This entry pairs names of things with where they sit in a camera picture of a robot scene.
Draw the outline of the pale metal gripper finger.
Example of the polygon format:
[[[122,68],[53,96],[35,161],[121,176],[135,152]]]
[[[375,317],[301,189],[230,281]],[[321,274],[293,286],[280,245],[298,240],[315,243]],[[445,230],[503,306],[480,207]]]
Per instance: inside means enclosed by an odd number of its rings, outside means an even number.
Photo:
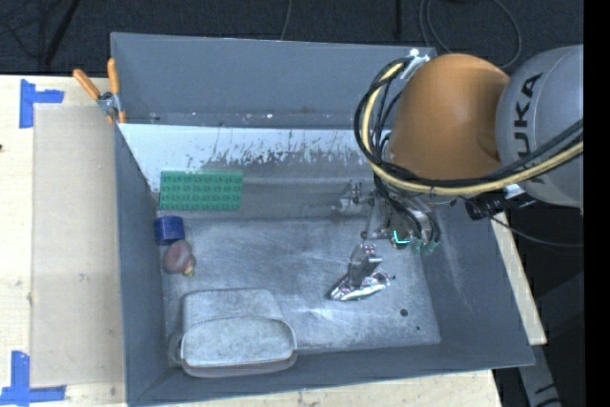
[[[375,191],[363,180],[350,180],[334,203],[338,216],[355,217],[368,214],[375,206]]]
[[[352,252],[348,268],[348,284],[353,290],[377,290],[380,286],[376,269],[383,258],[373,244],[362,243]]]

